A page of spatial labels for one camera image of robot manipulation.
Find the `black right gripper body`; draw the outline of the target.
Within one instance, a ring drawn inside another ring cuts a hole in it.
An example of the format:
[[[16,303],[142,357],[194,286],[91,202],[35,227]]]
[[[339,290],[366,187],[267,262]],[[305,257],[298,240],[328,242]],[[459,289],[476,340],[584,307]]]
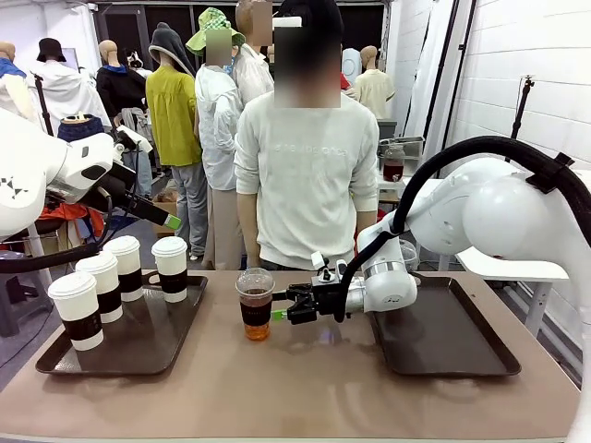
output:
[[[336,277],[325,281],[315,276],[311,279],[311,287],[318,313],[322,316],[332,315],[336,322],[343,322],[347,291],[341,282]]]

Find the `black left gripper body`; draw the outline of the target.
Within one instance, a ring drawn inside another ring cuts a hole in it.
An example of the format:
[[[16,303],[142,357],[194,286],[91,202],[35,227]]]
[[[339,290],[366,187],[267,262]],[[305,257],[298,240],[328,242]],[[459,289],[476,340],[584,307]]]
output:
[[[149,201],[135,192],[136,173],[125,165],[114,162],[111,170],[93,185],[80,203],[106,213],[107,197],[100,192],[101,187],[112,199],[112,207],[127,210],[134,216],[146,216],[149,213]]]

